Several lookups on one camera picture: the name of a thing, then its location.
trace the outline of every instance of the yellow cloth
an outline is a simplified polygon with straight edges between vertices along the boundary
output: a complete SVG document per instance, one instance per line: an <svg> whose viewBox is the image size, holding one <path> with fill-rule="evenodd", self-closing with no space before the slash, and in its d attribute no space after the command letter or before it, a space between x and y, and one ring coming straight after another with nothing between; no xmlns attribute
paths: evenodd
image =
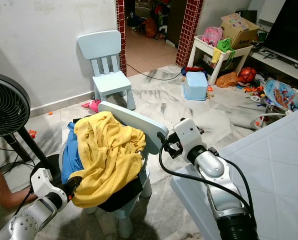
<svg viewBox="0 0 298 240"><path fill-rule="evenodd" d="M122 126L111 112L103 111L80 119L74 127L84 170L73 203L81 208L97 206L135 179L142 167L143 131Z"/></svg>
<svg viewBox="0 0 298 240"><path fill-rule="evenodd" d="M221 50L215 47L213 50L212 63L217 64L219 61L220 55L221 55Z"/></svg>

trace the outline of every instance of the pink bag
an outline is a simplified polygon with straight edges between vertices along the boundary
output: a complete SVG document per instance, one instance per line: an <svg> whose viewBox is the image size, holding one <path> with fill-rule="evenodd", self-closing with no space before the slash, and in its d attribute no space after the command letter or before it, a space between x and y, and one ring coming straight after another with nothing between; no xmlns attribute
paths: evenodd
<svg viewBox="0 0 298 240"><path fill-rule="evenodd" d="M208 45L212 45L216 47L218 45L218 41L222 39L223 30L220 27L210 26L205 29L203 35L200 39L206 42Z"/></svg>

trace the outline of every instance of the wall baseboard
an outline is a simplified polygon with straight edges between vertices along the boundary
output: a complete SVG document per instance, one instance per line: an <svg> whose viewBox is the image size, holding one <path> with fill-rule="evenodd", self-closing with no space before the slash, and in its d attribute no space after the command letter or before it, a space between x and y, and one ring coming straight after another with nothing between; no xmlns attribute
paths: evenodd
<svg viewBox="0 0 298 240"><path fill-rule="evenodd" d="M31 117L33 118L35 116L39 116L42 114L46 114L48 112L55 111L73 104L78 104L79 102L90 100L92 99L93 96L94 96L94 91L88 91L73 97L61 99L59 101L54 101L42 106L37 106L36 108L33 107L30 110L30 118Z"/></svg>

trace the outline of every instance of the light blue chair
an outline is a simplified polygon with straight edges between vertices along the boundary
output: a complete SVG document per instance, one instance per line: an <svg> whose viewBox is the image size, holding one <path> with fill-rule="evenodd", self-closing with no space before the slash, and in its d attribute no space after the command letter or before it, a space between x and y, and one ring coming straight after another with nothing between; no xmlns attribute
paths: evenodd
<svg viewBox="0 0 298 240"><path fill-rule="evenodd" d="M91 60L95 99L107 101L108 95L127 94L128 109L135 109L131 83L119 70L120 32L111 30L82 35L78 37L78 44L83 56Z"/></svg>
<svg viewBox="0 0 298 240"><path fill-rule="evenodd" d="M132 222L130 220L130 214L141 195L144 198L148 198L151 193L151 183L149 179L150 172L148 169L146 169L148 157L149 154L156 155L159 152L159 149L161 147L161 142L157 137L157 133L161 132L165 137L168 135L169 131L168 128L160 124L146 116L143 116L139 113L135 113L133 111L130 111L128 109L125 109L123 107L117 106L115 104L109 103L109 102L101 102L98 106L99 112L103 111L110 111L114 115L114 117L120 121L125 126L132 126L136 129L141 129L145 133L145 141L146 146L144 148L144 151L142 153L142 156L144 157L144 164L142 166L142 169L139 173L140 181L143 187L143 191L138 194L134 199L130 200L129 203L127 203L122 208L113 211L112 213L118 218L118 231L119 235L126 239L130 237L133 233L133 226ZM63 158L63 151L65 148L66 143L64 143L59 156L59 167L62 169L62 158ZM96 210L96 207L86 208L87 213L93 213Z"/></svg>

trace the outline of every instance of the white mattress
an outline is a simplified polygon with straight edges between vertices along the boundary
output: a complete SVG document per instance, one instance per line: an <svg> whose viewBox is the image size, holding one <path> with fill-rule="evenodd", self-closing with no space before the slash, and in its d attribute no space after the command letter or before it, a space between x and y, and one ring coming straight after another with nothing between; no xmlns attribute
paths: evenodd
<svg viewBox="0 0 298 240"><path fill-rule="evenodd" d="M298 111L221 149L235 162L251 188L261 240L298 240ZM178 170L198 176L189 165ZM230 175L247 199L235 169ZM173 177L171 187L205 240L221 240L206 194L199 182Z"/></svg>

